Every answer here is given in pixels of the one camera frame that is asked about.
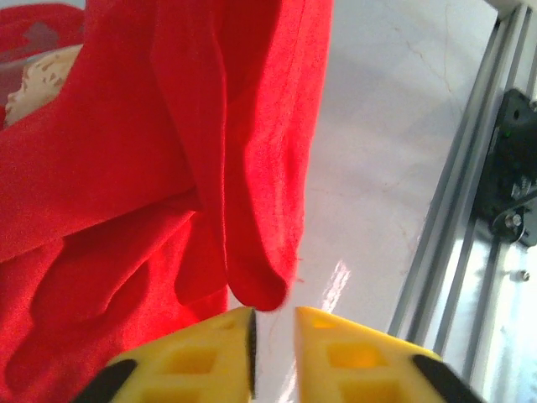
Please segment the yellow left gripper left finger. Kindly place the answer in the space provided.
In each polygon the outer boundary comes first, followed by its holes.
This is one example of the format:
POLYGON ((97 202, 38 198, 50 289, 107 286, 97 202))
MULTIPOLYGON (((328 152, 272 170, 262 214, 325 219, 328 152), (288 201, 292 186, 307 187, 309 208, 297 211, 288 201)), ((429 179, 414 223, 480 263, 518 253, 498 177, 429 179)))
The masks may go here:
POLYGON ((239 307, 125 351, 75 403, 252 403, 257 321, 239 307))

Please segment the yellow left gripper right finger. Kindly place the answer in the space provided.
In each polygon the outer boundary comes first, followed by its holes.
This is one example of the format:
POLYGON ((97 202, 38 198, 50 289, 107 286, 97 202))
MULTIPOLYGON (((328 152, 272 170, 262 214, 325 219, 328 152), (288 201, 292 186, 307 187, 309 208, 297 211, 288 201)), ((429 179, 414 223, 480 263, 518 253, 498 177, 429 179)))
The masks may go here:
POLYGON ((485 403, 421 346, 308 306, 295 309, 300 403, 485 403))

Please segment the red t-shirt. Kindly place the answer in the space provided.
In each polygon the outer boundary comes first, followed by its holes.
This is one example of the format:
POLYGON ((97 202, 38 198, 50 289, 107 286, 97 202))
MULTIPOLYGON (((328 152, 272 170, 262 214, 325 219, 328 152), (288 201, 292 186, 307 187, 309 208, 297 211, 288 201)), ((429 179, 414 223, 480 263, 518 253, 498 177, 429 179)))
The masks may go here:
POLYGON ((0 8, 0 60, 81 40, 67 77, 29 67, 0 109, 0 400, 70 395, 114 355, 215 316, 282 306, 333 0, 86 0, 0 8))

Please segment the wide aluminium base rail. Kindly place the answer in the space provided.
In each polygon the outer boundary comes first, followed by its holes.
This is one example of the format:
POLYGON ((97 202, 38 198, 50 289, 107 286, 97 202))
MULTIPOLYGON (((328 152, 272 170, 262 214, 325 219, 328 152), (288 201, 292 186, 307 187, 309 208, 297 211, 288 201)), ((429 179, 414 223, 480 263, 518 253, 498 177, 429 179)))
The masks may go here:
POLYGON ((537 0, 497 11, 388 331, 439 354, 487 403, 537 403, 537 246, 474 211, 503 94, 537 107, 537 0))

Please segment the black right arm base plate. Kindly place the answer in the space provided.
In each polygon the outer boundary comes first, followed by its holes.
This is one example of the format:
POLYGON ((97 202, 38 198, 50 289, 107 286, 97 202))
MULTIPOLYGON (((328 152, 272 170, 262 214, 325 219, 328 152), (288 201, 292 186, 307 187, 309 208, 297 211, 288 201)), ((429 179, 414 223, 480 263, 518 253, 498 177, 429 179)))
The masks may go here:
POLYGON ((537 107, 516 88, 503 94, 474 211, 504 242, 537 246, 537 107))

